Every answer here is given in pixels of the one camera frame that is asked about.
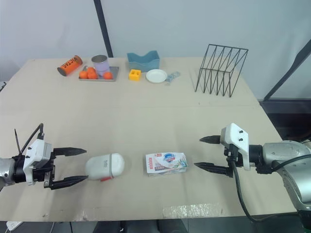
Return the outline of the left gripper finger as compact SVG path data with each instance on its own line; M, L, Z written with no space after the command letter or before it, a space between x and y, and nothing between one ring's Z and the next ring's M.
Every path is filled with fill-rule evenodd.
M87 151L81 148L73 148L73 147L66 147L66 148L54 148L53 154L54 156L64 155L64 156L75 156L79 154L86 153Z
M72 177L66 177L61 181L52 181L49 184L49 188L51 190L56 190L56 189L61 189L61 188L66 188L66 187L70 187L73 186L79 182L84 181L85 179L87 179L88 176L72 176Z

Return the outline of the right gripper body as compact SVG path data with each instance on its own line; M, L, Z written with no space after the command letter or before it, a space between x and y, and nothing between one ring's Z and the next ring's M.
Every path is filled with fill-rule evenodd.
M238 147L230 144L229 148L225 148L224 154L227 156L227 164L228 167L226 168L226 176L233 177L233 166L232 162L235 164L236 167L243 167L243 160L242 154L238 152Z

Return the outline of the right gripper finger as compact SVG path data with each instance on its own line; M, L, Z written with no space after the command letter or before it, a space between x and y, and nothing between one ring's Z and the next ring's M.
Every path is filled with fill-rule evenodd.
M197 162L197 163L194 163L194 165L196 165L200 169L203 169L211 173L222 174L222 175L228 176L227 167L224 167L224 166L217 166L217 165L214 165L213 163L207 163L207 162Z
M199 141L208 143L208 144L220 144L221 136L220 135L205 136L205 137L200 138Z

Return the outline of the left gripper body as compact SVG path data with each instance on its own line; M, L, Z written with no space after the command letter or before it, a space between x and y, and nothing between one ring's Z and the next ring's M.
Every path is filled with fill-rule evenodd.
M54 159L56 158L54 152L51 152L49 161L41 168L33 169L33 181L43 182L44 188L54 189L55 165Z

